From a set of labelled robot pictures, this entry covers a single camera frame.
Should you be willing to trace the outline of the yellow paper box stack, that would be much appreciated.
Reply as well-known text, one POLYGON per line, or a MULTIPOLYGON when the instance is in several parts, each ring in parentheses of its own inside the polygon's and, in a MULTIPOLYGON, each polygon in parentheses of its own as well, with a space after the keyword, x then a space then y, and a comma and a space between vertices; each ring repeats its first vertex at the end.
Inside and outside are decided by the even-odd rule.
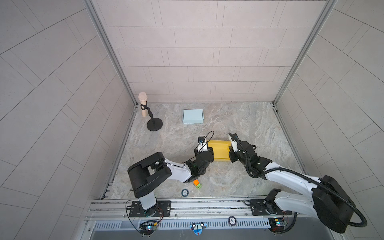
POLYGON ((230 141, 210 140, 208 146, 213 148, 215 162, 229 162, 230 141))

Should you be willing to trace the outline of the light blue paper box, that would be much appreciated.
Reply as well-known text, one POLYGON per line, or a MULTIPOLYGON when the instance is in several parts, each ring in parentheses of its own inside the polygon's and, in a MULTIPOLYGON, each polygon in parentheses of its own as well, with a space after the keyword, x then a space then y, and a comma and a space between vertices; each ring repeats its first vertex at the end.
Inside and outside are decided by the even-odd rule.
POLYGON ((183 110, 183 124, 202 124, 203 122, 203 109, 183 110))

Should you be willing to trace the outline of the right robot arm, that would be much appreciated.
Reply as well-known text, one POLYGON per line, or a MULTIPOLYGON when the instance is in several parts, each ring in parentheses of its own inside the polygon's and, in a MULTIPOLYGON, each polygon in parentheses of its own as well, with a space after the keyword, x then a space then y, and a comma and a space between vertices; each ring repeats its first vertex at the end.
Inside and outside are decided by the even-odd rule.
POLYGON ((230 134, 231 162, 244 165, 247 174, 284 185, 295 193, 273 189, 263 205, 270 215, 291 211, 320 220, 336 233, 344 233, 348 226, 365 227, 367 221, 338 182, 330 177, 312 177, 284 168, 270 159, 257 155, 256 146, 230 134))

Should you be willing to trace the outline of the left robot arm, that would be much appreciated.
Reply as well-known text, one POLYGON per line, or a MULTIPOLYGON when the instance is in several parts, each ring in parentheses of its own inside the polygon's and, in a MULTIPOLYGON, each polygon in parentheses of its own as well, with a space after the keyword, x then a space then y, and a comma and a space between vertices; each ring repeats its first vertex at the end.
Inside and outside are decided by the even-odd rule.
POLYGON ((157 152, 131 165, 127 172, 134 196, 146 211, 157 205, 154 190, 165 180, 191 183, 204 175, 213 161, 212 147, 196 150, 194 160, 187 160, 182 164, 172 162, 165 158, 163 153, 157 152))

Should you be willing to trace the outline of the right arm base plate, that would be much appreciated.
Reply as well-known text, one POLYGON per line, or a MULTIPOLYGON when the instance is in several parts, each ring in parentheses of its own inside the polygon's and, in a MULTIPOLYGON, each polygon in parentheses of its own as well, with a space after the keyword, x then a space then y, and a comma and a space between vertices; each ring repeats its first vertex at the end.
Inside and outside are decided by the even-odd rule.
POLYGON ((281 211, 278 207, 272 205, 268 207, 264 199, 250 199, 244 201, 245 205, 251 208, 252 216, 292 216, 291 211, 281 211))

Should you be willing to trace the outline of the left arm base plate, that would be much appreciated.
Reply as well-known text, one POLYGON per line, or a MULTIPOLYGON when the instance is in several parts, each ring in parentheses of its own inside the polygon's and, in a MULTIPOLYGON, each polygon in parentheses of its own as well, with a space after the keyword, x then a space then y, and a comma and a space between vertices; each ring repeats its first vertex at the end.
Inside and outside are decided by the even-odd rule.
POLYGON ((134 201, 131 204, 129 217, 130 218, 159 218, 169 217, 171 211, 171 201, 157 201, 151 208, 144 210, 141 202, 134 201))

